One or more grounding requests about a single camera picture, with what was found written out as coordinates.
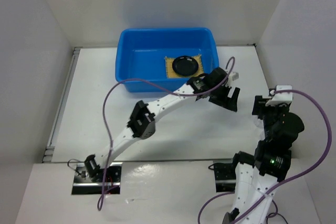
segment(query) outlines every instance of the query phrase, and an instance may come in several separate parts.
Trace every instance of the white enclosure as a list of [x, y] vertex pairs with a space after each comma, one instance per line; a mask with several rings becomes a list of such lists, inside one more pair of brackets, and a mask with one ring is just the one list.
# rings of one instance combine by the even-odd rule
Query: white enclosure
[[47, 0], [73, 46], [113, 45], [129, 27], [208, 27], [219, 45], [257, 43], [279, 0]]

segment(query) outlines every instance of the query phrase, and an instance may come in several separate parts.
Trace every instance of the wire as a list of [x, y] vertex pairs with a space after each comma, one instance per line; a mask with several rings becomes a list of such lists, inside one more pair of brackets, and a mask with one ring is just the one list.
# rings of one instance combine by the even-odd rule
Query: wire
[[108, 177], [106, 177], [107, 189], [110, 189]]
[[70, 159], [70, 160], [68, 161], [68, 163], [67, 163], [67, 166], [68, 166], [71, 170], [74, 170], [78, 175], [81, 175], [81, 173], [80, 173], [77, 169], [72, 168], [72, 167], [70, 166], [70, 162], [71, 162], [72, 160], [77, 161], [77, 163], [84, 163], [84, 162], [83, 162], [83, 161], [80, 161], [80, 160], [78, 160], [78, 159], [72, 158], [72, 159]]
[[[234, 192], [226, 192], [226, 193], [218, 194], [218, 195], [212, 197], [211, 199], [209, 199], [209, 200], [208, 200], [208, 201], [201, 207], [201, 209], [200, 209], [200, 211], [199, 211], [199, 213], [198, 213], [197, 223], [198, 223], [198, 224], [201, 224], [201, 215], [202, 215], [202, 212], [203, 212], [204, 208], [205, 208], [211, 201], [213, 201], [214, 199], [217, 199], [217, 198], [219, 198], [219, 197], [221, 197], [221, 196], [230, 195], [230, 194], [234, 194]], [[278, 212], [278, 211], [279, 211], [278, 205], [275, 203], [274, 200], [272, 200], [272, 203], [274, 204], [275, 212], [270, 213], [270, 214], [266, 217], [266, 224], [268, 224], [268, 219], [269, 219], [269, 218], [273, 218], [273, 217], [275, 217], [275, 216], [277, 216], [277, 215], [281, 216], [281, 217], [283, 218], [283, 220], [286, 222], [286, 224], [288, 224], [288, 221], [286, 220], [286, 218], [285, 218], [283, 215], [279, 214], [279, 212]]]
[[[275, 216], [277, 216], [277, 215], [279, 215], [285, 221], [286, 224], [289, 224], [288, 221], [286, 220], [286, 218], [282, 214], [277, 213]], [[273, 217], [268, 217], [267, 216], [266, 217], [266, 224], [268, 224], [268, 219], [273, 218]]]
[[275, 212], [271, 212], [269, 215], [266, 216], [266, 224], [268, 224], [268, 219], [274, 218], [277, 215], [279, 215], [285, 221], [285, 223], [288, 224], [288, 221], [286, 220], [286, 218], [279, 213], [278, 205], [275, 203], [274, 200], [272, 200], [272, 203], [275, 207]]
[[208, 166], [208, 169], [209, 169], [209, 170], [215, 170], [215, 168], [213, 167], [215, 164], [217, 164], [217, 163], [213, 163], [212, 165], [209, 165], [209, 166]]
[[[290, 181], [292, 181], [294, 179], [300, 178], [300, 177], [302, 177], [302, 176], [310, 173], [311, 171], [313, 171], [316, 167], [318, 167], [325, 160], [325, 158], [327, 157], [327, 155], [328, 155], [328, 153], [330, 151], [330, 147], [331, 147], [331, 143], [332, 143], [332, 131], [331, 131], [331, 125], [330, 125], [328, 116], [325, 113], [325, 111], [323, 110], [323, 108], [321, 107], [321, 105], [313, 97], [311, 97], [310, 95], [308, 95], [308, 94], [306, 94], [306, 93], [304, 93], [302, 91], [299, 91], [299, 90], [278, 90], [278, 91], [275, 91], [275, 94], [279, 94], [279, 93], [296, 93], [296, 94], [300, 94], [300, 95], [306, 97], [308, 100], [310, 100], [318, 108], [318, 110], [320, 111], [320, 113], [321, 113], [321, 115], [322, 115], [322, 117], [324, 119], [326, 127], [327, 127], [327, 133], [328, 133], [327, 145], [326, 145], [326, 148], [325, 148], [322, 156], [317, 160], [317, 162], [315, 164], [313, 164], [311, 167], [309, 167], [305, 171], [303, 171], [303, 172], [301, 172], [301, 173], [299, 173], [299, 174], [297, 174], [295, 176], [292, 176], [290, 178], [287, 178], [287, 179], [283, 180], [282, 182], [276, 184], [275, 186], [272, 186], [270, 189], [267, 190], [267, 192], [265, 193], [265, 195], [270, 194], [273, 190], [275, 190], [279, 186], [282, 186], [285, 183], [288, 183], [288, 182], [290, 182]], [[241, 221], [243, 218], [245, 218], [250, 212], [253, 211], [253, 209], [255, 209], [266, 198], [265, 195], [263, 195], [245, 213], [243, 213], [237, 219], [235, 219], [234, 221], [232, 221], [230, 224], [235, 224], [235, 223]]]
[[113, 181], [112, 181], [111, 176], [109, 176], [109, 178], [110, 178], [111, 186], [113, 186]]
[[117, 84], [115, 84], [110, 90], [109, 92], [106, 94], [105, 96], [105, 99], [104, 99], [104, 102], [103, 102], [103, 107], [102, 107], [102, 113], [103, 113], [103, 120], [104, 120], [104, 124], [105, 124], [105, 127], [106, 127], [106, 130], [107, 130], [107, 133], [109, 135], [109, 140], [110, 140], [110, 150], [108, 152], [108, 155], [107, 155], [107, 161], [106, 161], [106, 164], [105, 164], [105, 167], [104, 167], [104, 172], [103, 172], [103, 180], [102, 180], [102, 185], [101, 185], [101, 195], [99, 197], [99, 200], [98, 200], [98, 203], [97, 203], [97, 209], [98, 211], [100, 211], [103, 207], [103, 203], [104, 203], [104, 194], [105, 194], [105, 180], [106, 180], [106, 173], [107, 173], [107, 167], [108, 167], [108, 164], [109, 164], [109, 160], [110, 160], [110, 157], [111, 157], [111, 153], [112, 153], [112, 150], [113, 150], [113, 138], [112, 138], [112, 134], [111, 134], [111, 130], [109, 128], [109, 125], [107, 123], [107, 119], [106, 119], [106, 113], [105, 113], [105, 108], [106, 108], [106, 102], [107, 102], [107, 99], [109, 98], [111, 92], [117, 87], [119, 86], [120, 84], [123, 84], [125, 82], [128, 82], [128, 81], [141, 81], [141, 82], [144, 82], [144, 83], [147, 83], [149, 85], [152, 85], [158, 89], [161, 89], [162, 91], [165, 91], [169, 94], [172, 94], [172, 95], [175, 95], [177, 97], [180, 97], [180, 96], [183, 96], [183, 97], [197, 97], [199, 95], [205, 95], [205, 94], [209, 94], [211, 93], [212, 91], [214, 91], [215, 89], [219, 88], [221, 85], [223, 85], [223, 83], [225, 83], [225, 81], [228, 79], [229, 75], [231, 74], [232, 70], [233, 70], [233, 67], [235, 66], [235, 62], [236, 62], [236, 59], [235, 57], [231, 57], [228, 62], [227, 62], [227, 65], [232, 61], [232, 64], [231, 64], [231, 68], [229, 69], [227, 75], [225, 76], [225, 78], [218, 84], [216, 85], [215, 87], [205, 91], [205, 92], [201, 92], [201, 93], [197, 93], [197, 94], [179, 94], [179, 93], [174, 93], [168, 89], [165, 89], [159, 85], [156, 85], [150, 81], [146, 81], [146, 80], [143, 80], [143, 79], [138, 79], [138, 78], [131, 78], [131, 79], [126, 79], [126, 80], [122, 80], [120, 82], [118, 82]]
[[206, 77], [207, 75], [209, 75], [209, 74], [208, 73], [201, 73], [197, 77], [201, 78], [201, 77]]
[[212, 197], [211, 199], [209, 199], [209, 200], [208, 200], [208, 201], [201, 207], [201, 209], [200, 209], [200, 211], [199, 211], [199, 213], [198, 213], [198, 216], [197, 216], [197, 223], [198, 223], [198, 224], [201, 224], [201, 214], [202, 214], [204, 208], [205, 208], [211, 201], [213, 201], [214, 199], [217, 199], [217, 198], [219, 198], [219, 197], [221, 197], [221, 196], [226, 196], [226, 195], [230, 195], [230, 194], [234, 194], [234, 192], [233, 192], [233, 191], [229, 191], [229, 192], [226, 192], [226, 193], [218, 194], [218, 195]]

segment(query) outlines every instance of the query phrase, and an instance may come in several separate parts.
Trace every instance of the white wall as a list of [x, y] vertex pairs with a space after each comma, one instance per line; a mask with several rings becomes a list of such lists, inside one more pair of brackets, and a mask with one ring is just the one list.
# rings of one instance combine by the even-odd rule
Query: white wall
[[205, 26], [217, 44], [258, 42], [279, 0], [47, 0], [73, 46], [116, 45], [130, 27]]
[[41, 162], [71, 47], [45, 0], [0, 6], [0, 223], [12, 224]]
[[[336, 0], [280, 0], [257, 45], [270, 87], [292, 84], [318, 100], [336, 130]], [[326, 144], [326, 128], [317, 109], [295, 96], [292, 110], [306, 130], [296, 142], [296, 154], [306, 168]], [[335, 223], [336, 145], [328, 160], [306, 177], [322, 223]]]

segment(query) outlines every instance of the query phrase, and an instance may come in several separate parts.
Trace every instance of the white table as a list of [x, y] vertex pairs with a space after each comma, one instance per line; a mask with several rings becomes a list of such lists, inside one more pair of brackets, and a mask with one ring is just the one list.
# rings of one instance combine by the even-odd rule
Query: white table
[[[211, 163], [123, 163], [121, 193], [108, 196], [101, 212], [96, 209], [98, 195], [71, 195], [73, 171], [66, 164], [36, 164], [16, 224], [195, 224], [202, 205], [216, 195], [214, 174], [207, 168]], [[299, 162], [293, 159], [288, 175], [299, 172]], [[280, 187], [275, 201], [290, 224], [320, 223], [304, 178]], [[231, 195], [214, 200], [201, 223], [222, 223], [232, 203]], [[269, 223], [284, 221], [276, 217]]]
[[[84, 160], [108, 145], [102, 102], [116, 83], [116, 51], [81, 49], [52, 138], [53, 162]], [[255, 47], [217, 47], [217, 51], [221, 67], [231, 56], [236, 57], [234, 70], [239, 72], [239, 79], [234, 85], [241, 88], [238, 112], [227, 111], [207, 99], [184, 106], [165, 116], [151, 138], [135, 143], [116, 161], [223, 159], [232, 158], [240, 150], [254, 153], [262, 132], [251, 115], [254, 96], [268, 93]], [[118, 87], [107, 103], [112, 135], [117, 136], [125, 127], [137, 101], [151, 101], [163, 95], [129, 93], [123, 86]]]

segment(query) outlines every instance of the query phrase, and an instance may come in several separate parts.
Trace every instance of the blue plastic bin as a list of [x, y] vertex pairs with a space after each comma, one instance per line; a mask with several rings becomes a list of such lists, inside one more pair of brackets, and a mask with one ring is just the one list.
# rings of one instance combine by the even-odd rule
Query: blue plastic bin
[[[141, 78], [171, 91], [182, 86], [188, 78], [168, 79], [165, 57], [201, 54], [204, 72], [219, 66], [216, 44], [207, 28], [127, 29], [119, 39], [115, 75], [117, 81]], [[125, 84], [129, 92], [161, 91], [140, 81]]]

